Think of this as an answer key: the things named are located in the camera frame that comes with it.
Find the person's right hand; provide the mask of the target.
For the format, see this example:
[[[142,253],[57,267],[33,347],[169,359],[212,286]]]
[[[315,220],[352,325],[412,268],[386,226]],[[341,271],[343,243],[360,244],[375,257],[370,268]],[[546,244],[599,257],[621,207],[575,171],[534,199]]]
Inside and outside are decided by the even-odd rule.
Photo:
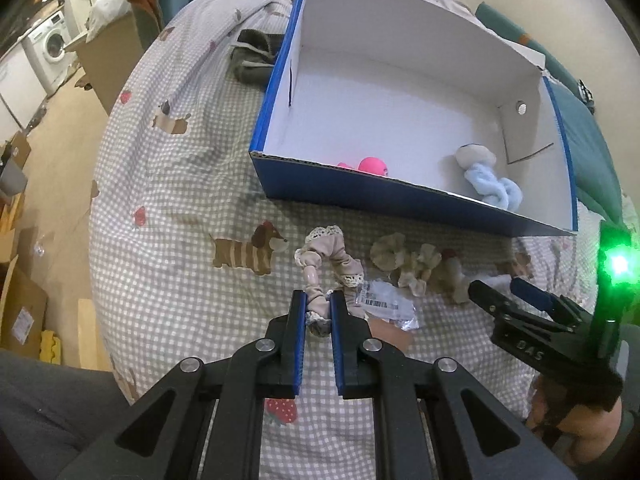
[[[541,425],[548,412],[548,393],[555,387],[554,382],[538,376],[534,382],[535,393],[532,407],[526,420],[526,427],[536,436],[542,436]],[[623,418],[622,400],[617,399],[611,411],[605,411],[600,406],[578,404],[558,423],[562,434],[568,434],[572,444],[562,455],[563,462],[568,466],[582,466],[599,458],[612,444]]]

